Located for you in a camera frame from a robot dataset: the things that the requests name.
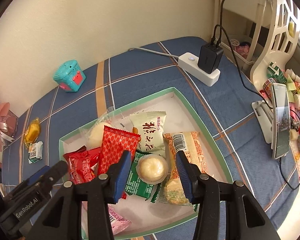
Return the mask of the pink snack packet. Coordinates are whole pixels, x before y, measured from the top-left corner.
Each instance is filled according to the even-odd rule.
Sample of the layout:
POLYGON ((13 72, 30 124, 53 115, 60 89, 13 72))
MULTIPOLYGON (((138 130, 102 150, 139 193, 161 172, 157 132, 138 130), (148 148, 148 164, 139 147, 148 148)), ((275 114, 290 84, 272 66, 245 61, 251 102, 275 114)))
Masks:
MULTIPOLYGON (((109 219, 114 235, 126 230, 131 225, 131 221, 117 214, 111 206, 108 206, 109 219)), ((88 239, 88 202, 82 202, 81 209, 82 237, 88 239)))

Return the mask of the red flower snack packet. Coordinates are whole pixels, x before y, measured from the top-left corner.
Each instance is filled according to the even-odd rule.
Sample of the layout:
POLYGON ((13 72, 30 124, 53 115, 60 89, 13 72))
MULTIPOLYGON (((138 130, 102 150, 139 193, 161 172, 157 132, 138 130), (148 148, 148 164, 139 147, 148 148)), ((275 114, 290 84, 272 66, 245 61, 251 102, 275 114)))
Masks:
POLYGON ((96 178, 95 169, 97 168, 100 154, 100 147, 87 150, 86 146, 64 154, 63 158, 68 163, 70 180, 77 185, 90 182, 96 178))

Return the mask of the green white snack packet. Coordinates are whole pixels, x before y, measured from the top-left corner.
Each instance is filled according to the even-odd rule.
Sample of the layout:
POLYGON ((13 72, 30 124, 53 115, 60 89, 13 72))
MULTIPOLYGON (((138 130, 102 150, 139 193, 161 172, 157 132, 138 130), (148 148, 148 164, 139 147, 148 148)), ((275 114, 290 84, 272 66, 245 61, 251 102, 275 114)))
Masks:
POLYGON ((28 160, 29 163, 36 163, 40 160, 42 160, 43 157, 43 142, 35 142, 29 146, 29 156, 28 160))

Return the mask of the dark green snack packet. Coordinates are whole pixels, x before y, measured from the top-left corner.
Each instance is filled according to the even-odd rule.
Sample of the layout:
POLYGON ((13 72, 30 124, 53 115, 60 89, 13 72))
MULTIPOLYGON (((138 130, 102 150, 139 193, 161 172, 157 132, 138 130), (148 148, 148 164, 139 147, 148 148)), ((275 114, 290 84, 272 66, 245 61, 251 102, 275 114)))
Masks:
POLYGON ((136 152, 130 168, 128 180, 125 187, 125 193, 129 196, 136 195, 148 200, 151 197, 154 185, 143 182, 136 172, 136 166, 139 159, 145 155, 148 154, 136 152))

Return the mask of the yellow soft bread packet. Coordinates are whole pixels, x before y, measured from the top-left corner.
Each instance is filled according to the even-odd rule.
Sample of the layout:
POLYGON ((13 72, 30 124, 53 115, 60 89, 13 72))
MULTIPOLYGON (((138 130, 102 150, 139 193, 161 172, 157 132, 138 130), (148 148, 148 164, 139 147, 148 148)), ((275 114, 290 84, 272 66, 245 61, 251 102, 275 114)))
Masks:
POLYGON ((35 118, 32 120, 24 134, 24 144, 27 148, 29 148, 32 144, 37 141, 41 132, 40 120, 39 118, 35 118))

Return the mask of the steamed bun packet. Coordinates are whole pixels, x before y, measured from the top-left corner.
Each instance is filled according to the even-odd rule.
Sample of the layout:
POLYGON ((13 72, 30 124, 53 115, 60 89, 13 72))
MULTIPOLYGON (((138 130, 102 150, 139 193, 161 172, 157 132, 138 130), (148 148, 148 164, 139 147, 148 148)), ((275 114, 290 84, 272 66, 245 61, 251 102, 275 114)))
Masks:
POLYGON ((84 138, 84 145, 87 150, 101 147, 104 127, 113 127, 111 125, 113 110, 113 107, 109 107, 105 113, 93 121, 89 126, 79 128, 80 135, 84 138))

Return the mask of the red patterned wafer packet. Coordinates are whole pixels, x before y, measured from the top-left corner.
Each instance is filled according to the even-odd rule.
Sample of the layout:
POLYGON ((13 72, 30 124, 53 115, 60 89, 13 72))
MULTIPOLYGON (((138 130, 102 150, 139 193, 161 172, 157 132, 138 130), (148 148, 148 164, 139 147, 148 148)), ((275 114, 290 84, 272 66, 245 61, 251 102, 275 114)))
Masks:
POLYGON ((110 165, 119 162, 124 151, 129 151, 133 160, 140 139, 139 134, 104 126, 97 175, 107 173, 110 165))

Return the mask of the orange cream biscuit packet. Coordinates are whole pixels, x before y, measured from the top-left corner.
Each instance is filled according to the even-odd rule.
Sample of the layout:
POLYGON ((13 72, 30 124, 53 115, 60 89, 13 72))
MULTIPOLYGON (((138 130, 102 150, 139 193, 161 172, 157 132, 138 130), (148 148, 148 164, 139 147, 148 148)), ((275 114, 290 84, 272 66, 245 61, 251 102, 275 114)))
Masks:
POLYGON ((198 176, 207 173, 203 150, 196 131, 166 133, 171 170, 160 186, 159 200, 166 204, 191 205, 200 196, 198 176))

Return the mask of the pudding jelly cup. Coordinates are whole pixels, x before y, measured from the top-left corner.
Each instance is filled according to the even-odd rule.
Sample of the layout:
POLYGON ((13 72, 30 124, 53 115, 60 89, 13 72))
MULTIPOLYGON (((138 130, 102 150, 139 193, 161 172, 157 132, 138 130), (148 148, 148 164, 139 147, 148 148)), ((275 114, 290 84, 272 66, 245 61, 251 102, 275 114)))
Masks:
POLYGON ((162 156, 148 154, 139 159, 136 172, 143 182, 156 185, 167 177, 168 164, 162 156))

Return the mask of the cream puff snack packet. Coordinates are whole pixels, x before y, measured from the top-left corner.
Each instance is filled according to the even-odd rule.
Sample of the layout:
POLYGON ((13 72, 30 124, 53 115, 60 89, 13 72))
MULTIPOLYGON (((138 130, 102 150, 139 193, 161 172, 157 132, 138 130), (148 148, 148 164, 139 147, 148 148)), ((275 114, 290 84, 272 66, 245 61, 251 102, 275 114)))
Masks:
POLYGON ((129 116, 133 128, 138 130, 141 140, 138 150, 165 157, 165 143, 163 138, 165 111, 139 112, 129 116))

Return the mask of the white phone stand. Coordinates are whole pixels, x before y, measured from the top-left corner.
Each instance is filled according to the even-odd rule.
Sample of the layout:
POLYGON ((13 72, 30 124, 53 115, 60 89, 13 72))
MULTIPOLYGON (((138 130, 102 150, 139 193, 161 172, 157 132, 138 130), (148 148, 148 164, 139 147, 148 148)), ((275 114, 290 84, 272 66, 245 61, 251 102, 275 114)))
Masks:
POLYGON ((258 120, 262 130, 264 140, 267 144, 272 143, 273 139, 273 112, 264 101, 256 101, 251 103, 251 107, 258 120))

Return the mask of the colourful clutter pile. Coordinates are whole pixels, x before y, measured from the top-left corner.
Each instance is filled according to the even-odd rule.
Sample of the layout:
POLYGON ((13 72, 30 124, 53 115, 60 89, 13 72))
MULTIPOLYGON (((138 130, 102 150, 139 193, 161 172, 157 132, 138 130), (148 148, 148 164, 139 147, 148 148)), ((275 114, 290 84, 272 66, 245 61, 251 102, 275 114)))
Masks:
POLYGON ((274 83, 286 85, 290 107, 290 142, 298 140, 300 144, 300 77, 292 69, 282 70, 273 62, 267 67, 267 77, 262 89, 266 96, 264 102, 273 111, 271 87, 274 83))

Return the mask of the teal toy box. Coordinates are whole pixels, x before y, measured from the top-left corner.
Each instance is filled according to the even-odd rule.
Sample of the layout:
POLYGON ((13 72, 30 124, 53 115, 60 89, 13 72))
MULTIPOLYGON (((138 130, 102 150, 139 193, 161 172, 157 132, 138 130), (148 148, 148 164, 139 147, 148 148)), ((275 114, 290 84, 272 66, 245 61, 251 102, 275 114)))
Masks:
POLYGON ((77 92, 86 80, 86 75, 76 60, 69 60, 60 65, 53 75, 53 80, 65 92, 77 92))

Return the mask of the white power strip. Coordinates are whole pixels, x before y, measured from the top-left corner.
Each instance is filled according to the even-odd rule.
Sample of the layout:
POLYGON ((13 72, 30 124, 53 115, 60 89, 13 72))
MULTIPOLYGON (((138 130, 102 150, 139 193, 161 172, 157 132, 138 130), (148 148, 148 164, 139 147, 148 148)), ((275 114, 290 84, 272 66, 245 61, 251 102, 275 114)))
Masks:
POLYGON ((178 57, 178 66, 208 87, 212 87, 219 79, 220 70, 216 69, 211 74, 208 74, 198 67, 198 60, 199 57, 187 52, 178 57))

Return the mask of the white chair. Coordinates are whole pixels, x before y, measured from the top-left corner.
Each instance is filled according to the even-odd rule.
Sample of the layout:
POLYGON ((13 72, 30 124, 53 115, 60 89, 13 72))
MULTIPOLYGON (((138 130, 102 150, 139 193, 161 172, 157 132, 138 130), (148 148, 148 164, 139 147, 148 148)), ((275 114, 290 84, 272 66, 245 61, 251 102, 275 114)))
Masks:
POLYGON ((271 62, 300 76, 300 9, 293 0, 215 0, 214 23, 222 24, 229 38, 247 42, 247 55, 231 51, 234 46, 221 41, 230 60, 261 90, 271 62))

